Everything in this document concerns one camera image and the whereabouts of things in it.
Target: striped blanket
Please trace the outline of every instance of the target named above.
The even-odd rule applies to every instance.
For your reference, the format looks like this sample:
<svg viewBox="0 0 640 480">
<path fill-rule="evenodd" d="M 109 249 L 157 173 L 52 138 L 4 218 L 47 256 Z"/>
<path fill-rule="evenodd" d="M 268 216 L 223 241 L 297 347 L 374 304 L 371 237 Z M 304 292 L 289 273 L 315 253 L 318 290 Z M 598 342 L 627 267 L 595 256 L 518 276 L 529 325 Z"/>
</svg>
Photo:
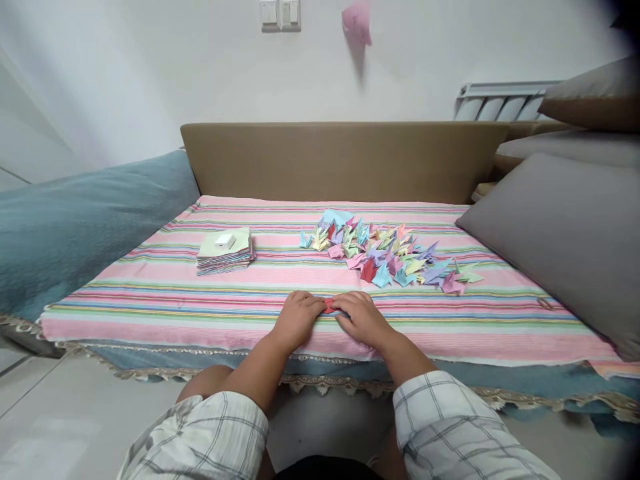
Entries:
<svg viewBox="0 0 640 480">
<path fill-rule="evenodd" d="M 462 296 L 437 286 L 362 282 L 344 259 L 301 249 L 325 209 L 364 222 L 407 224 L 438 260 L 477 263 L 483 281 Z M 592 360 L 622 365 L 613 348 L 502 258 L 454 225 L 466 205 L 295 203 L 202 196 L 138 248 L 41 316 L 52 341 L 109 339 L 136 344 L 252 348 L 269 332 L 286 296 L 368 292 L 397 330 L 434 358 L 488 365 L 560 365 Z M 206 233 L 251 227 L 256 259 L 242 271 L 198 277 L 195 257 Z M 539 299 L 553 306 L 543 308 Z M 322 314 L 298 353 L 368 360 L 376 353 Z"/>
</svg>

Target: gray cushion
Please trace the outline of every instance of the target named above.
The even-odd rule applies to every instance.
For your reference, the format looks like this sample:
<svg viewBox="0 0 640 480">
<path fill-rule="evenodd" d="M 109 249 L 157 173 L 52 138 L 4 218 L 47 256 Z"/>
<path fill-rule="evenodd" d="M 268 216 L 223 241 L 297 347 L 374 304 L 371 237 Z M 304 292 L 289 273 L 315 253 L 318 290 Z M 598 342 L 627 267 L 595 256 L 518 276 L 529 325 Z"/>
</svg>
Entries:
<svg viewBox="0 0 640 480">
<path fill-rule="evenodd" d="M 538 112 L 592 130 L 640 132 L 640 65 L 627 57 L 547 89 Z"/>
<path fill-rule="evenodd" d="M 456 225 L 610 338 L 624 360 L 640 360 L 637 169 L 538 153 Z"/>
<path fill-rule="evenodd" d="M 504 142 L 494 164 L 508 173 L 534 153 L 617 167 L 640 167 L 640 135 L 590 130 L 543 133 Z"/>
</svg>

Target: floor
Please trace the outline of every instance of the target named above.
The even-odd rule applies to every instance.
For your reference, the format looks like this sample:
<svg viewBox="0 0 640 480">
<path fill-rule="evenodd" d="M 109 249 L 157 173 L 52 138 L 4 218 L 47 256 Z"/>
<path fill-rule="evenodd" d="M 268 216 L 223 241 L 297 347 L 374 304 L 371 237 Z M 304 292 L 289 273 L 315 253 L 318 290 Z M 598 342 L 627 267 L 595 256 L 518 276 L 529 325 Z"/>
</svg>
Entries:
<svg viewBox="0 0 640 480">
<path fill-rule="evenodd" d="M 112 479 L 130 442 L 181 388 L 118 380 L 84 356 L 28 359 L 0 377 L 0 477 Z M 313 453 L 366 461 L 391 421 L 389 400 L 366 393 L 322 397 L 304 389 L 294 396 L 282 387 L 275 405 L 268 448 L 276 471 Z M 628 448 L 600 438 L 588 423 L 566 424 L 556 414 L 534 423 L 505 422 L 564 480 L 616 478 Z"/>
</svg>

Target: light switch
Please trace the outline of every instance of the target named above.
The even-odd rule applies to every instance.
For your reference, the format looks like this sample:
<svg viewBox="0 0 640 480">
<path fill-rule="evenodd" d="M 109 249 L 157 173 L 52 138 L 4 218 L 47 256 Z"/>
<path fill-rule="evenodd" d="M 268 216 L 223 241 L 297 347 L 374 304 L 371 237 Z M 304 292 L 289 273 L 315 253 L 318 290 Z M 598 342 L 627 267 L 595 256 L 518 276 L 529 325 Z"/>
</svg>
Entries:
<svg viewBox="0 0 640 480">
<path fill-rule="evenodd" d="M 260 20 L 262 31 L 280 31 L 276 0 L 260 0 Z"/>
<path fill-rule="evenodd" d="M 300 31 L 300 0 L 280 0 L 280 30 Z"/>
<path fill-rule="evenodd" d="M 289 2 L 289 19 L 291 23 L 298 23 L 298 2 Z"/>
</svg>

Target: hand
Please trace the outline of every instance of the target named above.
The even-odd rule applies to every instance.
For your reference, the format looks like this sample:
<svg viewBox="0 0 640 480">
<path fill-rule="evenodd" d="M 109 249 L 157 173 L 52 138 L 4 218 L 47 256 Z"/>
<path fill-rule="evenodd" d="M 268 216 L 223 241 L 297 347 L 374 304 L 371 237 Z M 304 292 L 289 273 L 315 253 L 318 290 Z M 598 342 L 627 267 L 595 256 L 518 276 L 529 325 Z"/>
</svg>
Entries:
<svg viewBox="0 0 640 480">
<path fill-rule="evenodd" d="M 306 291 L 291 292 L 269 336 L 274 338 L 287 354 L 291 354 L 309 339 L 313 322 L 326 307 L 322 297 L 314 297 Z"/>
<path fill-rule="evenodd" d="M 380 351 L 397 333 L 364 292 L 352 291 L 333 298 L 333 308 L 344 310 L 351 319 L 336 315 L 342 330 L 354 339 Z"/>
</svg>

